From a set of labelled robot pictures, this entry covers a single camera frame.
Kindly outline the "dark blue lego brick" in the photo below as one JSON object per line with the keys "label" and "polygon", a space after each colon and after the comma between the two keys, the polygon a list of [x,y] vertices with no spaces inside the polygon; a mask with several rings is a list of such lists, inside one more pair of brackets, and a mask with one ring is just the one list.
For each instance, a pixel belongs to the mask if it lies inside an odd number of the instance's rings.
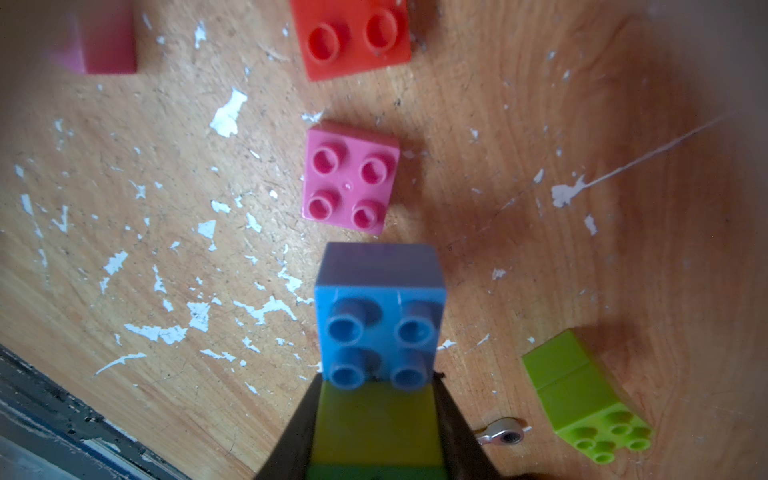
{"label": "dark blue lego brick", "polygon": [[326,381],[412,392],[431,380],[447,299],[433,246],[330,242],[314,295]]}

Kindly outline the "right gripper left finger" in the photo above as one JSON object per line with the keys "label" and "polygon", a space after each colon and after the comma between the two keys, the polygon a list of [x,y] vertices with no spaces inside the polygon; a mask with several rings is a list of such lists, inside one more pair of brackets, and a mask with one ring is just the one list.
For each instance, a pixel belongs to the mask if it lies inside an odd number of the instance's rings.
{"label": "right gripper left finger", "polygon": [[305,479],[322,383],[322,375],[316,374],[255,480]]}

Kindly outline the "lime lego brick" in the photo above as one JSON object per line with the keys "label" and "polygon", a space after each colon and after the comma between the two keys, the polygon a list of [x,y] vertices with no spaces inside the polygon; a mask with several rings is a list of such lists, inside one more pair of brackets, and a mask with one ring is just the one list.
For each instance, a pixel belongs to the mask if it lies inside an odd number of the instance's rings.
{"label": "lime lego brick", "polygon": [[439,467],[444,464],[433,387],[407,392],[386,382],[342,390],[321,385],[311,462]]}

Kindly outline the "dark green lego brick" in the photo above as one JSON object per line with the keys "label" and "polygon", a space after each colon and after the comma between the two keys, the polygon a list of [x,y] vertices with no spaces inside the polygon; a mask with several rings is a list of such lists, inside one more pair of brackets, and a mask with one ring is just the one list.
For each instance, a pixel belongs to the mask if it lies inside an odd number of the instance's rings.
{"label": "dark green lego brick", "polygon": [[443,467],[392,465],[311,465],[306,480],[447,480]]}

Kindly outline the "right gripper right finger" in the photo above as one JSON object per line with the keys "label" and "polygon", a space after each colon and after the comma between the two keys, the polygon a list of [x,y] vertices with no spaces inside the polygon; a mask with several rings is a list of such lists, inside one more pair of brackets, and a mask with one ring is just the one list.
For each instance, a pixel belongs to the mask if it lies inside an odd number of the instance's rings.
{"label": "right gripper right finger", "polygon": [[476,440],[473,430],[444,385],[443,378],[444,374],[435,373],[432,386],[448,478],[500,479],[501,475]]}

